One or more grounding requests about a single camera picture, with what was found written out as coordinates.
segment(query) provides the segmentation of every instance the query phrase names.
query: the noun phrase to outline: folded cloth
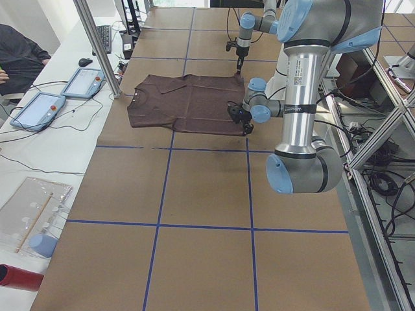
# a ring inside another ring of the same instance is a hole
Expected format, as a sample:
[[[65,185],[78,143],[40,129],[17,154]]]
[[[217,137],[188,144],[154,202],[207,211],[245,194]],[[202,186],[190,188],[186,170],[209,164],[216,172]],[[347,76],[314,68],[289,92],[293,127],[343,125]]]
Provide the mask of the folded cloth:
[[[228,105],[242,102],[244,83],[231,77],[148,75],[127,107],[131,127],[163,126],[176,132],[243,136]]]

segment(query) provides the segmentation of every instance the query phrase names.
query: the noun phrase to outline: keyboard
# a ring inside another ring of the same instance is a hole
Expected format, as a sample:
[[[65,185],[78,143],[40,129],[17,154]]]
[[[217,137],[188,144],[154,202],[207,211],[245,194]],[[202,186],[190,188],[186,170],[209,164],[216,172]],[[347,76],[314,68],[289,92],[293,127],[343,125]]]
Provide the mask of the keyboard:
[[[109,25],[103,25],[103,26],[97,26],[97,32],[99,35],[99,38],[101,39],[102,46],[104,47],[104,50],[106,54],[111,53],[111,26]]]

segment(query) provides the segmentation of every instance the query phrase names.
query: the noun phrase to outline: wooden stick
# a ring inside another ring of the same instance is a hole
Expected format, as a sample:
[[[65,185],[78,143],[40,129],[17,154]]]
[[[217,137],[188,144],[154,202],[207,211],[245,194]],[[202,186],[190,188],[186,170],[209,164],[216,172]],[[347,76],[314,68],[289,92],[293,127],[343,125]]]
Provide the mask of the wooden stick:
[[[26,242],[26,239],[29,236],[30,232],[32,232],[34,225],[36,225],[36,222],[38,222],[40,215],[42,215],[42,213],[45,210],[46,206],[49,204],[49,201],[51,200],[52,196],[53,196],[53,192],[49,193],[49,196],[47,197],[46,202],[42,205],[39,213],[36,215],[35,219],[33,219],[32,223],[30,224],[30,227],[27,229],[27,232],[26,232],[25,236],[22,238],[22,240],[20,241],[20,244],[14,250],[15,253],[19,253],[21,247]]]

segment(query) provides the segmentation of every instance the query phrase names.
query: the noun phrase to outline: person's hand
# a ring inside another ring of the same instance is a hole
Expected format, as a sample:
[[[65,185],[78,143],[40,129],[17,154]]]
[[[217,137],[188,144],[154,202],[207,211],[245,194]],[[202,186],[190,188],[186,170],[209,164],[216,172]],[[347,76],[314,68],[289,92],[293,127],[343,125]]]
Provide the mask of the person's hand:
[[[6,83],[6,81],[9,79],[8,75],[6,74],[6,71],[0,70],[0,84]]]

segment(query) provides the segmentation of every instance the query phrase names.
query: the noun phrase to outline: light blue tablet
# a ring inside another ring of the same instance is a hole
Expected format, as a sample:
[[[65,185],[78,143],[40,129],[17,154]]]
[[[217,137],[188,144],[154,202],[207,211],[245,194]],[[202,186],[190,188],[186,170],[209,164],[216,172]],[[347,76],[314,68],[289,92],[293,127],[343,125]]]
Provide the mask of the light blue tablet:
[[[104,78],[101,69],[78,68],[60,94],[65,97],[90,99],[98,93]]]
[[[10,125],[31,132],[41,131],[52,123],[65,101],[64,96],[39,92],[10,121]]]

